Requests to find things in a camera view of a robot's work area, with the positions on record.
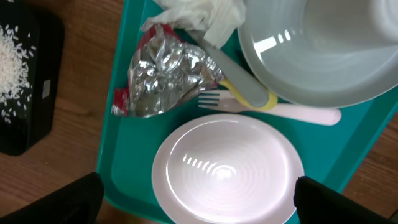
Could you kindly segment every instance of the paper towel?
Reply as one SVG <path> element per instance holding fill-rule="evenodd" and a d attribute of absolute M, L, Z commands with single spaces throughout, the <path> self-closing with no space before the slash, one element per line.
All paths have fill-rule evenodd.
<path fill-rule="evenodd" d="M 204 39 L 221 48 L 234 30 L 243 24 L 246 6 L 243 0 L 154 0 L 165 11 L 148 18 L 141 27 L 147 31 L 154 24 L 168 24 L 173 28 L 201 30 Z"/>

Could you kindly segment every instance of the label sticker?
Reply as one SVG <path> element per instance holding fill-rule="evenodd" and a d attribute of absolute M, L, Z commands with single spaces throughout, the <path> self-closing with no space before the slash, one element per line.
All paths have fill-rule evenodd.
<path fill-rule="evenodd" d="M 43 95 L 42 99 L 50 96 L 51 80 L 46 80 L 43 82 Z"/>

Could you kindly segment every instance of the wooden table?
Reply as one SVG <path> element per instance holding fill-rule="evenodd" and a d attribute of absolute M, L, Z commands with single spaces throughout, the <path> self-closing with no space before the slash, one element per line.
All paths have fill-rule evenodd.
<path fill-rule="evenodd" d="M 31 0 L 66 28 L 52 132 L 20 157 L 0 154 L 0 215 L 94 171 L 123 0 Z M 398 116 L 344 194 L 378 214 L 398 209 Z M 105 204 L 100 223 L 144 221 Z"/>

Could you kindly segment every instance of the white plate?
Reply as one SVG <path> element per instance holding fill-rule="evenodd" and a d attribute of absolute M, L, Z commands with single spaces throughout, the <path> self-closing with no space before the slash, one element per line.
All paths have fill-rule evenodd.
<path fill-rule="evenodd" d="M 244 56 L 257 78 L 293 103 L 342 107 L 398 84 L 398 47 L 349 54 L 317 50 L 303 29 L 306 0 L 248 0 L 239 28 Z"/>
<path fill-rule="evenodd" d="M 155 196 L 175 223 L 286 222 L 304 175 L 293 145 L 262 121 L 236 114 L 198 118 L 161 145 Z"/>

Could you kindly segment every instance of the teal tray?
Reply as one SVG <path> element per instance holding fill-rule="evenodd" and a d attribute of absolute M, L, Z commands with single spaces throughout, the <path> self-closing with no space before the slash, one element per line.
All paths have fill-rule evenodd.
<path fill-rule="evenodd" d="M 125 0 L 114 59 L 112 80 L 102 132 L 97 171 L 105 186 L 106 199 L 121 210 L 162 223 L 172 223 L 159 207 L 151 182 L 152 162 L 163 140 L 177 127 L 201 116 L 216 113 L 197 108 L 197 100 L 153 118 L 118 118 L 111 114 L 115 88 L 124 88 L 127 69 L 139 37 L 141 24 L 161 9 L 152 0 Z M 247 68 L 238 36 L 223 50 Z M 341 192 L 398 109 L 398 88 L 362 103 L 343 108 L 336 126 L 243 113 L 277 128 L 296 147 L 305 174 Z M 288 223 L 298 223 L 295 214 Z"/>

